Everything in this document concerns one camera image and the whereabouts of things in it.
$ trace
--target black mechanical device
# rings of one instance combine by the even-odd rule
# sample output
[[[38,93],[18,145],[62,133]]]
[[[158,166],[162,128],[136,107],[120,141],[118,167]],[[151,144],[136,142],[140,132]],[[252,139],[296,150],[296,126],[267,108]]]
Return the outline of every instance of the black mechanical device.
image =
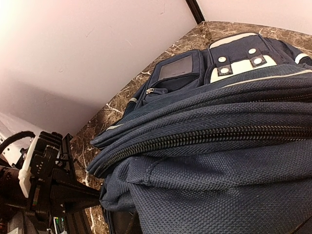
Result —
[[[0,222],[23,211],[39,231],[62,220],[68,234],[91,234],[84,209],[99,205],[99,191],[77,181],[70,139],[41,132],[25,154],[28,168],[0,166]],[[22,177],[28,186],[21,186]]]

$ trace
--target white reflective strip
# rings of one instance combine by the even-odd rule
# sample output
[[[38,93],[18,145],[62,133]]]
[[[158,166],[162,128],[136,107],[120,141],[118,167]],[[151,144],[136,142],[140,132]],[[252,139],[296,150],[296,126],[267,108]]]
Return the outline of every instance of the white reflective strip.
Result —
[[[110,127],[108,127],[106,130],[114,129],[114,128],[117,128],[117,127],[119,127],[119,126],[121,126],[121,125],[123,125],[123,124],[110,126]]]
[[[134,101],[135,103],[137,103],[137,99],[135,97],[131,98],[129,101]]]
[[[258,81],[258,80],[264,80],[264,79],[285,78],[285,77],[297,76],[297,75],[301,75],[301,74],[305,74],[305,73],[312,73],[312,70],[305,70],[305,71],[302,71],[302,72],[297,72],[297,73],[293,73],[293,74],[289,74],[289,75],[271,76],[271,77],[262,77],[262,78],[257,78],[257,79],[250,79],[250,80],[237,82],[237,83],[234,83],[234,84],[229,84],[229,85],[226,85],[226,86],[224,86],[222,88],[234,86],[234,85],[237,85],[237,84],[244,84],[244,83],[254,82],[254,81]]]
[[[305,54],[305,53],[301,53],[299,55],[297,55],[297,57],[295,58],[295,63],[299,64],[300,60],[304,57],[309,57],[309,55]]]
[[[239,40],[241,38],[249,37],[249,36],[257,36],[257,34],[256,33],[243,33],[243,34],[235,35],[232,37],[223,38],[221,40],[217,40],[216,42],[212,43],[209,46],[209,49],[218,47],[218,46],[226,44],[226,43],[230,43],[230,42],[235,41],[235,40]]]
[[[276,62],[270,56],[264,55],[263,58],[266,60],[267,63],[265,63],[261,66],[255,67],[255,68],[253,68],[249,59],[231,63],[231,68],[232,68],[232,72],[233,72],[233,74],[231,74],[231,75],[219,76],[218,75],[218,69],[214,68],[213,72],[211,74],[210,83],[214,83],[216,81],[226,79],[228,77],[232,77],[232,76],[244,73],[244,72],[249,72],[249,71],[252,71],[255,69],[259,69],[259,68],[263,68],[263,67],[271,67],[271,66],[277,65]]]

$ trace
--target front pocket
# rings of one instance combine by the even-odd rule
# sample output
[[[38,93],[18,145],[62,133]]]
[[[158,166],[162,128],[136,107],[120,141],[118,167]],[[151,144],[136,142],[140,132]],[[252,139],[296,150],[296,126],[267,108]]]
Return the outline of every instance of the front pocket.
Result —
[[[209,46],[208,55],[216,67],[206,83],[214,83],[254,69],[284,64],[281,55],[256,33],[220,39]]]
[[[185,52],[158,63],[142,95],[147,104],[163,95],[203,85],[204,58],[199,50]]]
[[[145,92],[144,104],[163,98],[164,95],[177,91],[191,90],[199,86],[199,74],[190,74],[182,77],[161,80],[153,84]]]

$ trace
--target zipper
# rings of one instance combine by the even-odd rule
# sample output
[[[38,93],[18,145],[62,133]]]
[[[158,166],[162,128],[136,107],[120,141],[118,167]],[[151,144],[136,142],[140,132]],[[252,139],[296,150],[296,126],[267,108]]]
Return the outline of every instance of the zipper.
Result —
[[[168,89],[150,88],[150,89],[146,90],[146,94],[151,94],[151,93],[166,94],[166,93],[168,93]]]
[[[304,100],[309,100],[309,99],[312,99],[312,94],[296,95],[296,96],[290,96],[290,97],[270,98],[270,99],[252,101],[252,102],[304,101]]]
[[[107,213],[107,219],[108,219],[108,227],[109,227],[109,233],[110,234],[116,234],[115,228],[114,228],[114,223],[113,223],[113,218],[112,218],[112,212],[111,211],[106,211]]]
[[[220,141],[271,140],[277,142],[298,141],[312,138],[312,127],[293,126],[244,126],[197,130],[186,133],[161,136],[128,146],[103,162],[98,171],[104,173],[110,166],[130,156],[156,150],[192,144]]]
[[[194,73],[194,74],[190,74],[190,75],[180,75],[180,76],[177,76],[177,77],[172,77],[172,78],[159,80],[159,81],[157,81],[156,83],[154,83],[152,85],[152,88],[149,88],[149,89],[146,90],[146,94],[150,94],[150,93],[166,94],[166,93],[168,93],[168,89],[160,89],[160,88],[158,89],[158,88],[153,88],[153,87],[157,86],[159,83],[162,83],[162,82],[168,81],[168,80],[179,79],[179,78],[194,78],[194,77],[198,77],[198,76],[199,76],[198,73]],[[189,82],[187,82],[185,85],[183,85],[179,89],[182,89],[183,87],[185,87],[186,85],[188,85],[192,81],[194,81],[194,80],[190,80]]]

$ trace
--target brown marble surface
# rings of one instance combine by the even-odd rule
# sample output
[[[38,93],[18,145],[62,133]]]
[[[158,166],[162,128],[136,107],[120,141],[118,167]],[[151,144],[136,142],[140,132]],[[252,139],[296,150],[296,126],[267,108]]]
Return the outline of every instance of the brown marble surface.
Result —
[[[140,74],[133,78],[133,80],[116,94],[109,103],[105,104],[104,107],[72,139],[71,148],[73,156],[78,160],[78,163],[75,163],[75,168],[79,181],[84,182],[93,188],[100,189],[102,180],[96,179],[91,175],[89,176],[85,171],[86,166],[95,155],[99,153],[99,151],[93,148],[89,142],[98,133],[105,130],[122,117],[122,113],[125,110],[128,100],[148,79],[154,66],[158,62],[188,50],[206,49],[211,42],[217,39],[242,32],[258,32],[265,37],[283,40],[312,57],[312,36],[306,34],[285,29],[243,23],[214,21],[201,23],[174,43]],[[93,233],[109,233],[100,207],[86,209],[86,212]]]

